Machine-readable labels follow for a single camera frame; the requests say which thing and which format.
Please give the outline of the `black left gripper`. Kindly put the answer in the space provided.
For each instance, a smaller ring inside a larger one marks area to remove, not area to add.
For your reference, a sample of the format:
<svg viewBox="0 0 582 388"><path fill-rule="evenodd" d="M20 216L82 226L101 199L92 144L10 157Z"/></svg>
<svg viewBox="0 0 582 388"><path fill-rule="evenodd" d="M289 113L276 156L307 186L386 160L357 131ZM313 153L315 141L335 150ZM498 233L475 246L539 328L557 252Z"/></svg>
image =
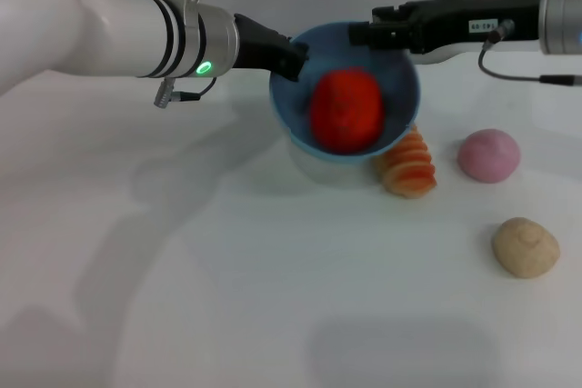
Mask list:
<svg viewBox="0 0 582 388"><path fill-rule="evenodd" d="M277 31L241 14L235 14L239 49L235 69L266 70L291 82L299 80L309 59L309 45L290 42Z"/></svg>

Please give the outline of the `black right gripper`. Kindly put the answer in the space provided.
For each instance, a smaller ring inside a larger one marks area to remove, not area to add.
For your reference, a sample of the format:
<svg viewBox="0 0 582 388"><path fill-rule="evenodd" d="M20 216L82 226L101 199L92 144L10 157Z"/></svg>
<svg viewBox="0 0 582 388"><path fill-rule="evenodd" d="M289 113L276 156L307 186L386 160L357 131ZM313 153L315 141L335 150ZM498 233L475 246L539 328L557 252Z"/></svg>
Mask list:
<svg viewBox="0 0 582 388"><path fill-rule="evenodd" d="M487 35L510 20L513 33L496 48L536 51L540 1L422 0L375 7L373 23L348 26L349 43L369 48L407 48L413 63L439 64L456 55L479 51Z"/></svg>

